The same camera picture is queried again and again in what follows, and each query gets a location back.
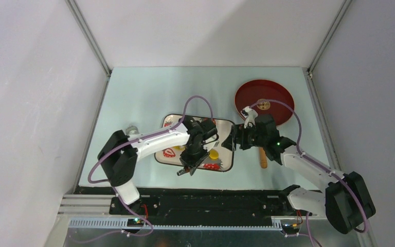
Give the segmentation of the yellow dough piece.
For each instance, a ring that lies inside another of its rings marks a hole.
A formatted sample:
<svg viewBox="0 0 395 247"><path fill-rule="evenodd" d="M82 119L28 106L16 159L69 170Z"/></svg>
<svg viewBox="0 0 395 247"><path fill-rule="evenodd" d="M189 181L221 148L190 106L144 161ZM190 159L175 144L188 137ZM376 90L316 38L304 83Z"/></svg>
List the yellow dough piece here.
<svg viewBox="0 0 395 247"><path fill-rule="evenodd" d="M211 149L209 152L209 158L211 160L217 160L219 158L219 153L216 150Z"/></svg>

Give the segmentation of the metal scraper wooden handle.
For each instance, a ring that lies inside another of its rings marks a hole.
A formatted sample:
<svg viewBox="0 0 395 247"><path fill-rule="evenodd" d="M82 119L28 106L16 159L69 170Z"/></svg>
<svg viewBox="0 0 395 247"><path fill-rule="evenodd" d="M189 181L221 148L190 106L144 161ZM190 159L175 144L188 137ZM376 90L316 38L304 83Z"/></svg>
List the metal scraper wooden handle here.
<svg viewBox="0 0 395 247"><path fill-rule="evenodd" d="M209 152L210 150L205 149L203 145L187 145L179 156L183 168L177 172L177 175L187 173L193 175L198 168L220 170L222 165L220 157L217 160L211 160Z"/></svg>

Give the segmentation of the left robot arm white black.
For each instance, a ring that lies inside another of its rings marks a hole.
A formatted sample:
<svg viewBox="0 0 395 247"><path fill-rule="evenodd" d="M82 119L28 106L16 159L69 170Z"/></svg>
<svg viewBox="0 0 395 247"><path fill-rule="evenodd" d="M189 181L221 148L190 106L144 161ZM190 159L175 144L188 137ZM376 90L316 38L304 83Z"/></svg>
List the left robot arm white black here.
<svg viewBox="0 0 395 247"><path fill-rule="evenodd" d="M195 120L185 115L179 121L148 134L126 135L116 131L98 154L107 181L129 214L142 208L137 187L132 182L136 164L144 157L174 146L182 146L179 155L182 169L177 175L193 175L218 140L218 131L212 119Z"/></svg>

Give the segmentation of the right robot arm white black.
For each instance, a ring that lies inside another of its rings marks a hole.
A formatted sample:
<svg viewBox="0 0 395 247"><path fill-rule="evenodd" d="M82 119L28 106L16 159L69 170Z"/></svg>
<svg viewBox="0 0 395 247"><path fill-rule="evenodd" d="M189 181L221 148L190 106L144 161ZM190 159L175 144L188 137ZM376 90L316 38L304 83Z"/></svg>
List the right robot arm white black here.
<svg viewBox="0 0 395 247"><path fill-rule="evenodd" d="M293 140L281 136L271 115L258 116L254 122L232 126L222 147L235 151L262 148L266 157L298 172L319 191L292 185L282 192L279 210L292 215L297 210L326 217L340 233L347 234L376 214L376 207L363 177L357 172L332 169L309 156Z"/></svg>

